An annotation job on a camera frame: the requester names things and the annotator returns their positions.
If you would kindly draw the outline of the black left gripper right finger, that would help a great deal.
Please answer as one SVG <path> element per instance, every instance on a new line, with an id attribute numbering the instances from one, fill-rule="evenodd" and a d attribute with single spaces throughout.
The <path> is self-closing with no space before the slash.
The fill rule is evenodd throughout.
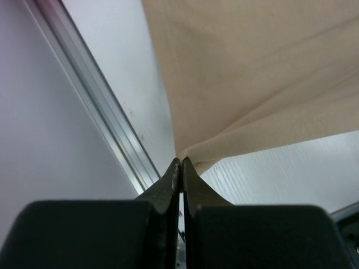
<path id="1" fill-rule="evenodd" d="M 338 227 L 313 205 L 228 202 L 182 162 L 188 268 L 353 268 Z"/>

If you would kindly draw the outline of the beige t shirt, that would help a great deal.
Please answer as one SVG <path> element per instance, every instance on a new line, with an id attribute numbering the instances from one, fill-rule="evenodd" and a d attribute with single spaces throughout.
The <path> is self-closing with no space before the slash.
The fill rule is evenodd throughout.
<path id="1" fill-rule="evenodd" d="M 143 1 L 176 155 L 219 160 L 358 130 L 357 1 Z"/>

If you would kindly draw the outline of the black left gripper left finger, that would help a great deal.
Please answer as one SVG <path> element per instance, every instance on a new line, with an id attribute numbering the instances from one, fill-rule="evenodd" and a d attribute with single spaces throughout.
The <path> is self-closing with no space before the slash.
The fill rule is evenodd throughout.
<path id="1" fill-rule="evenodd" d="M 133 200 L 36 201 L 18 215 L 2 268 L 175 268 L 180 161 Z"/>

